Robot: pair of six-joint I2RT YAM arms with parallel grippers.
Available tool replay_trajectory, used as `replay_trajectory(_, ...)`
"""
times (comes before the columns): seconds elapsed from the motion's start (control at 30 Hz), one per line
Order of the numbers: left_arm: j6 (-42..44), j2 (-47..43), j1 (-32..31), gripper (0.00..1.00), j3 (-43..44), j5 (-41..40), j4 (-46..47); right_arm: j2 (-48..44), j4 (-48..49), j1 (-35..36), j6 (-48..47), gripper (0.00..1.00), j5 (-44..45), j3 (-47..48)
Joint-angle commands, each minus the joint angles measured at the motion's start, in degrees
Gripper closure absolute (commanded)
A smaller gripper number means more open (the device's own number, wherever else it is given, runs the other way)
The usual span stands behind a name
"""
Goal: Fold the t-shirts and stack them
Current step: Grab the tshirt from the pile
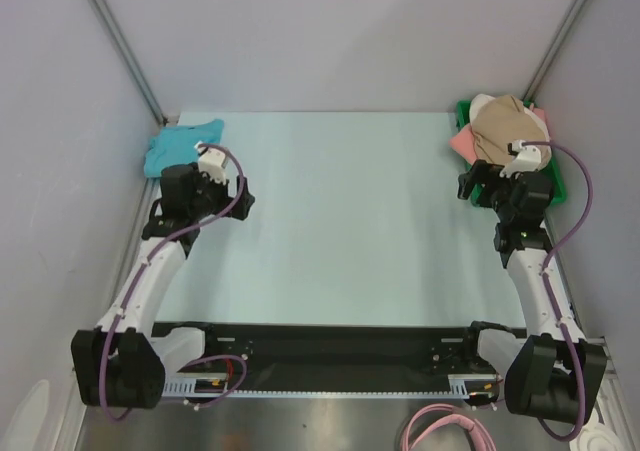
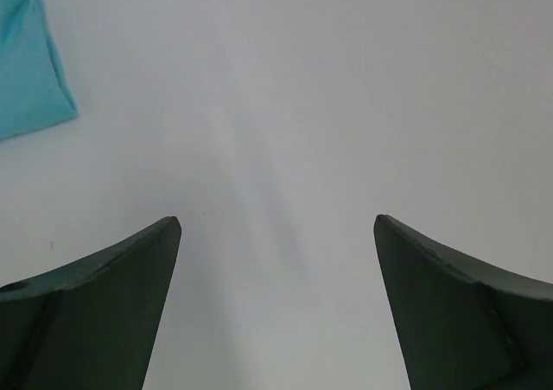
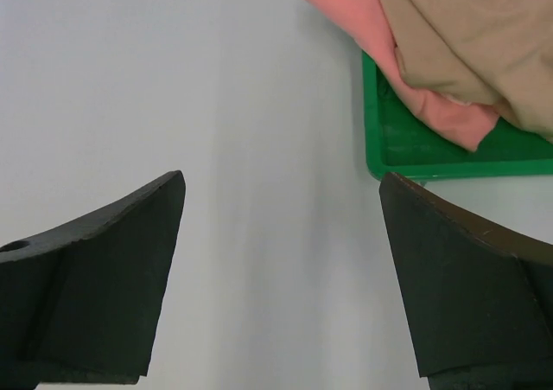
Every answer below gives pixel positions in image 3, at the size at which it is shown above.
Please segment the tan t-shirt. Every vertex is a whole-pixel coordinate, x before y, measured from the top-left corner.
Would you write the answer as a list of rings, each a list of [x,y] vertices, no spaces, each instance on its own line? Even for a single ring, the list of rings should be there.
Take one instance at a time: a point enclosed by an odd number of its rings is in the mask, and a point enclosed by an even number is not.
[[[404,81],[552,139],[552,0],[380,0]]]

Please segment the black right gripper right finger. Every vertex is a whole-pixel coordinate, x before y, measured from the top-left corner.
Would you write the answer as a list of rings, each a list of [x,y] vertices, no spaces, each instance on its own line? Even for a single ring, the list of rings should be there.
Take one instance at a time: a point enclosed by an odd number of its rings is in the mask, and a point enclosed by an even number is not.
[[[552,386],[552,247],[397,173],[379,196],[418,373],[433,389]]]

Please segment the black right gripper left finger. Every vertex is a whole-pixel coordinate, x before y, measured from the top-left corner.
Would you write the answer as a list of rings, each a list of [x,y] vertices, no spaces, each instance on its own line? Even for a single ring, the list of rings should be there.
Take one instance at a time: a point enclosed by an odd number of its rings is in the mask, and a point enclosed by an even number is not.
[[[170,171],[2,247],[4,385],[134,385],[148,373],[185,193]]]

